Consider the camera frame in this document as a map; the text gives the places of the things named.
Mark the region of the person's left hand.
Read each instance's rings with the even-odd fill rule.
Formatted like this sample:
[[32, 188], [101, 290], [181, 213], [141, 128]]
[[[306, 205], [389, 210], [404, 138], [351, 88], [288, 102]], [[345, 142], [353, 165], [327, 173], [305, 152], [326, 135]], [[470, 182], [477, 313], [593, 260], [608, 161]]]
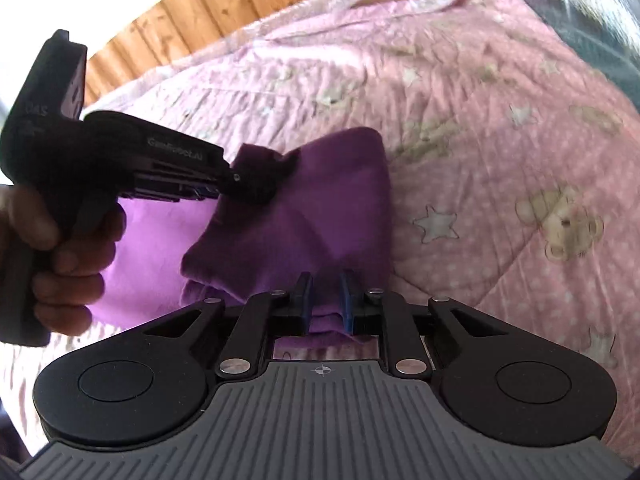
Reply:
[[102, 272], [115, 259], [126, 231], [126, 212], [114, 204], [86, 235], [62, 240], [40, 194], [26, 185], [1, 188], [1, 259], [9, 259], [12, 237], [31, 248], [53, 252], [49, 270], [32, 280], [35, 316], [53, 333], [79, 336], [91, 325], [89, 307], [104, 295]]

